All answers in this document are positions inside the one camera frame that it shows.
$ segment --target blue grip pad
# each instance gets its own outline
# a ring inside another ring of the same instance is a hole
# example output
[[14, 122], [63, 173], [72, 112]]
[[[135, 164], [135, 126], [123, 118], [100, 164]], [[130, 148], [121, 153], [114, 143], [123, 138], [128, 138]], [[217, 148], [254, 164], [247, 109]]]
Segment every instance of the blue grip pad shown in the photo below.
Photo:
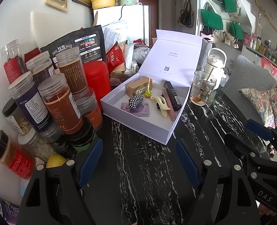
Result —
[[265, 141], [272, 141], [274, 139], [270, 129], [262, 126], [254, 120], [248, 120], [246, 122], [246, 128]]
[[181, 141], [176, 141], [175, 149], [190, 184], [194, 188], [198, 189], [201, 185], [201, 182], [199, 180], [198, 169], [196, 165], [193, 163], [193, 160], [187, 153]]
[[86, 160], [84, 161], [81, 169], [80, 169], [80, 175], [79, 180], [77, 183], [77, 186], [79, 188], [82, 188], [86, 184], [89, 183], [93, 172], [95, 170], [95, 167], [99, 161], [99, 158], [103, 151], [103, 142], [101, 139], [97, 141], [89, 155], [87, 156]]

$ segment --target doorway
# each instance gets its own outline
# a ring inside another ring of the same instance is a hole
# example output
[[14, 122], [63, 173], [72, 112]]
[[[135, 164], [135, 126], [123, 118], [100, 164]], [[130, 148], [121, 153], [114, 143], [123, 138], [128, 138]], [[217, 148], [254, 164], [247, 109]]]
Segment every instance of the doorway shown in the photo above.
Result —
[[171, 4], [171, 30], [182, 32], [182, 26], [178, 24], [178, 19], [183, 10], [183, 0], [172, 0]]
[[159, 29], [159, 0], [139, 0], [149, 6], [149, 47], [153, 46], [152, 38], [156, 38], [156, 29]]

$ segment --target gift box lid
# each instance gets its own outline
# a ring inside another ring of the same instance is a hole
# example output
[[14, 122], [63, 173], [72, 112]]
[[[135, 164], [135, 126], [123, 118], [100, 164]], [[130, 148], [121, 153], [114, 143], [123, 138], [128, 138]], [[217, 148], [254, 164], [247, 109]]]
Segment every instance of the gift box lid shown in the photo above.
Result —
[[157, 41], [139, 69], [145, 75], [191, 86], [199, 61], [202, 37], [156, 30]]

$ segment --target white gift box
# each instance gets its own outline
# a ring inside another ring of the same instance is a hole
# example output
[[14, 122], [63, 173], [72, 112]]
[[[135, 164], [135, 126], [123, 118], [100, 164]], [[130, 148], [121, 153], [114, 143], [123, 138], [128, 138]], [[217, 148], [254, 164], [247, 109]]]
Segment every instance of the white gift box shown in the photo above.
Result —
[[[157, 41], [139, 72], [103, 97], [101, 104], [105, 115], [166, 145], [188, 99], [201, 52], [202, 38], [175, 31], [156, 31]], [[175, 112], [176, 121], [172, 121], [169, 116], [164, 118], [161, 111], [157, 109], [157, 102], [150, 98], [144, 98], [143, 101], [149, 103], [149, 117], [137, 117], [121, 110], [121, 104], [128, 103], [129, 100], [125, 85], [140, 77], [149, 76], [153, 80], [153, 96], [161, 96], [164, 82], [171, 82], [182, 104], [182, 108]]]

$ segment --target black lid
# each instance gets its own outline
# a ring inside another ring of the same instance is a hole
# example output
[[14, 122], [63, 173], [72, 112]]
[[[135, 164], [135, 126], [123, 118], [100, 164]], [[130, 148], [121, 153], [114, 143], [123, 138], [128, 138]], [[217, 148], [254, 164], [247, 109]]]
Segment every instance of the black lid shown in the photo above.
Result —
[[0, 130], [0, 159], [2, 158], [8, 143], [8, 136]]
[[90, 120], [86, 117], [82, 118], [83, 126], [77, 133], [71, 135], [65, 134], [65, 137], [69, 140], [70, 144], [75, 147], [87, 145], [87, 142], [92, 140], [95, 135], [95, 131], [90, 123]]
[[9, 115], [13, 113], [13, 111], [17, 108], [17, 103], [11, 98], [3, 107], [2, 113], [7, 118]]

